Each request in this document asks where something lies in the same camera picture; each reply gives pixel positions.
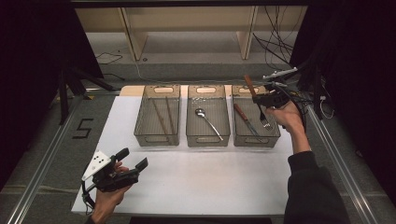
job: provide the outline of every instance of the human hand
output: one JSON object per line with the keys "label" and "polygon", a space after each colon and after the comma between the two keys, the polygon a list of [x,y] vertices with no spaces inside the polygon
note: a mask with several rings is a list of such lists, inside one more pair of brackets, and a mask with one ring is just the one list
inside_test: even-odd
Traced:
{"label": "human hand", "polygon": [[[114,168],[117,173],[129,171],[128,167],[121,166],[122,161],[116,162]],[[112,192],[96,191],[96,202],[91,219],[95,224],[102,224],[113,214],[114,209],[122,202],[124,193],[131,187],[127,186],[122,189],[117,189]]]}
{"label": "human hand", "polygon": [[304,129],[300,112],[292,101],[288,101],[278,109],[268,107],[265,109],[265,113],[273,115],[276,122],[283,125],[289,133],[292,133],[297,129]]}

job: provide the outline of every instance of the metal fork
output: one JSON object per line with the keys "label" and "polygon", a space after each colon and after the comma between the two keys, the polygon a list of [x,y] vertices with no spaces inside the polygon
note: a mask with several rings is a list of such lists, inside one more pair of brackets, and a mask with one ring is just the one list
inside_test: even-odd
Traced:
{"label": "metal fork", "polygon": [[270,122],[268,122],[267,117],[265,117],[264,113],[262,113],[262,107],[257,105],[260,109],[260,121],[262,122],[262,126],[268,131],[271,131],[273,127],[271,126]]}

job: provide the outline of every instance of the black sleeve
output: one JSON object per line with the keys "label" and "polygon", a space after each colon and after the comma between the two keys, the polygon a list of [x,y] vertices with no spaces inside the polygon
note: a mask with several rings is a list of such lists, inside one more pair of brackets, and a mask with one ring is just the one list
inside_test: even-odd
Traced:
{"label": "black sleeve", "polygon": [[91,216],[89,216],[85,224],[95,224],[95,223],[92,221]]}
{"label": "black sleeve", "polygon": [[289,157],[291,176],[284,223],[350,223],[347,210],[332,177],[318,167],[312,151]]}

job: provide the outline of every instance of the white surface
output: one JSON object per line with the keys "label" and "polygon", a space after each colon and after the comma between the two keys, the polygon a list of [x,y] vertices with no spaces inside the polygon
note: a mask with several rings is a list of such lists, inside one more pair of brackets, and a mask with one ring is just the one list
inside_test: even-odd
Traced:
{"label": "white surface", "polygon": [[[145,157],[148,167],[125,194],[116,213],[174,216],[260,216],[284,214],[291,155],[290,135],[281,129],[274,148],[188,147],[187,96],[182,95],[180,144],[177,147],[141,147],[134,125],[141,97],[115,99],[97,149],[108,156],[128,147],[123,165],[133,168]],[[231,97],[227,95],[230,120]],[[78,193],[72,212],[85,214]]]}

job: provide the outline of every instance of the spoon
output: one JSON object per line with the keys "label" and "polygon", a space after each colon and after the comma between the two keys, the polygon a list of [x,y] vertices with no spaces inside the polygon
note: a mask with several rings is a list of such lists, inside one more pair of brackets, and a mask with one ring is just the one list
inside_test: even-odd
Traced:
{"label": "spoon", "polygon": [[210,125],[210,127],[212,127],[213,131],[215,131],[215,133],[218,135],[219,139],[222,141],[223,138],[220,136],[218,130],[215,128],[215,126],[213,126],[213,124],[206,118],[205,116],[205,111],[202,108],[197,108],[195,110],[195,114],[198,117],[204,118],[206,120],[206,122]]}

